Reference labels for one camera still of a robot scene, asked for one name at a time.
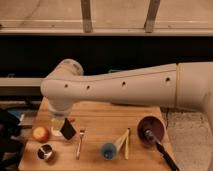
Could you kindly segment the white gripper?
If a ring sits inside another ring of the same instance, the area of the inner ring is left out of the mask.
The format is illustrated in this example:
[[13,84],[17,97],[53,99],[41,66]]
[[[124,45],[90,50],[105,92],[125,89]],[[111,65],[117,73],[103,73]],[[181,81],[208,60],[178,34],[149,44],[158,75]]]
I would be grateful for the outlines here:
[[64,125],[65,117],[70,114],[71,104],[65,102],[58,101],[49,101],[48,108],[50,113],[54,117],[62,117],[62,118],[53,118],[52,119],[52,128],[54,131],[60,131]]

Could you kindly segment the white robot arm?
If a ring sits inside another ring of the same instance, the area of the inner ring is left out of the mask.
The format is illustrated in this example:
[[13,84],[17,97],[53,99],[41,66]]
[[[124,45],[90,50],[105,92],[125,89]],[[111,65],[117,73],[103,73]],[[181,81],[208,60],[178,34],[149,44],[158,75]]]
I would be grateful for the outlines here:
[[77,61],[64,59],[42,80],[40,90],[49,111],[59,117],[79,101],[191,109],[207,115],[213,133],[213,62],[86,76]]

